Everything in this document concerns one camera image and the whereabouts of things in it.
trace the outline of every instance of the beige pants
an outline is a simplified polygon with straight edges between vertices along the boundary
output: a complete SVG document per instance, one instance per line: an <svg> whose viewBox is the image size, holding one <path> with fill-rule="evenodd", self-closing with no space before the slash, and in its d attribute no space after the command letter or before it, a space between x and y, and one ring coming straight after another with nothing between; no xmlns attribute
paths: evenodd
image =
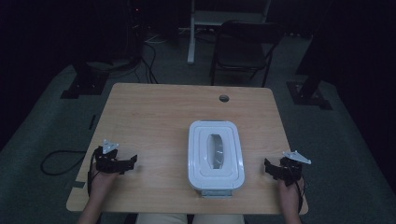
<svg viewBox="0 0 396 224"><path fill-rule="evenodd" d="M193 224L244 224L243 215L195 215ZM185 214L139 214L136 224L187 224Z"/></svg>

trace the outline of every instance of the gray carpet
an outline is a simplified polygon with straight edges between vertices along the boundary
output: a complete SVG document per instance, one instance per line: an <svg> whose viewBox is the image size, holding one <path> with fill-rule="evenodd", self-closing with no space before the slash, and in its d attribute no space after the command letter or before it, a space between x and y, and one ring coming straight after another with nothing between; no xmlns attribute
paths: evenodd
<svg viewBox="0 0 396 224"><path fill-rule="evenodd" d="M201 35L202 38L213 36ZM209 85L213 45L197 41L195 64L187 65L188 38L178 44L152 41L156 49L153 73L162 84ZM321 83L320 90L333 110L294 105L286 81L304 81L295 76L309 40L285 36L275 51L266 87L273 90L290 147L312 165L304 167L308 181L309 212L305 223L396 223L396 197L379 172L356 125L338 98L334 86ZM145 60L153 51L144 47ZM105 64L94 63L98 67ZM0 223L74 223L79 213L66 210L66 201L79 166L65 175L49 176L40 162L51 151L86 150L111 86L117 82L147 82L145 68L112 73L100 96L61 100L75 76L66 67L52 80L35 108L0 154ZM248 76L221 74L216 85L260 87L262 73ZM46 169L62 171L83 154L63 154L49 160ZM123 223L125 214L103 215L102 223ZM246 216L250 224L284 223L281 216Z"/></svg>

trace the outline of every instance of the chair backrest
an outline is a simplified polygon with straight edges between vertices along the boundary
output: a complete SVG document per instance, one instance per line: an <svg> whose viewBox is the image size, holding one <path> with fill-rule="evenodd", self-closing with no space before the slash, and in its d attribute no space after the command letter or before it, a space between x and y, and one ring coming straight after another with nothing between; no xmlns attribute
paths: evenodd
<svg viewBox="0 0 396 224"><path fill-rule="evenodd" d="M275 22L226 21L219 29L218 39L229 35L250 43L277 45L284 34L283 27Z"/></svg>

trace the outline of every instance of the container lid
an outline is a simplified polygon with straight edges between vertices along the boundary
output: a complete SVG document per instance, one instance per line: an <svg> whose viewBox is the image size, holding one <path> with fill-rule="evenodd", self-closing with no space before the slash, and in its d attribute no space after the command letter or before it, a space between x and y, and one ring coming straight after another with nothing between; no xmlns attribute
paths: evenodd
<svg viewBox="0 0 396 224"><path fill-rule="evenodd" d="M240 188L245 172L236 126L230 121L195 121L190 126L188 166L195 189Z"/></svg>

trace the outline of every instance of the table top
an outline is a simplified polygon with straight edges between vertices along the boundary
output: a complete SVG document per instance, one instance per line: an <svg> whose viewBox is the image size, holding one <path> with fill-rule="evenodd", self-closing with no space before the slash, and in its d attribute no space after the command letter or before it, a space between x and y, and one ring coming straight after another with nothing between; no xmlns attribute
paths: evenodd
<svg viewBox="0 0 396 224"><path fill-rule="evenodd" d="M227 95L223 103L219 97ZM228 199L205 199L189 183L188 139L196 120L233 122L239 132L245 183ZM93 151L108 139L119 160L137 154L134 170L120 175L104 211L185 214L279 214L276 181L264 158L290 151L274 95L266 88L115 84L76 181L86 182ZM82 211L86 185L72 188L70 211ZM308 211L306 203L302 214Z"/></svg>

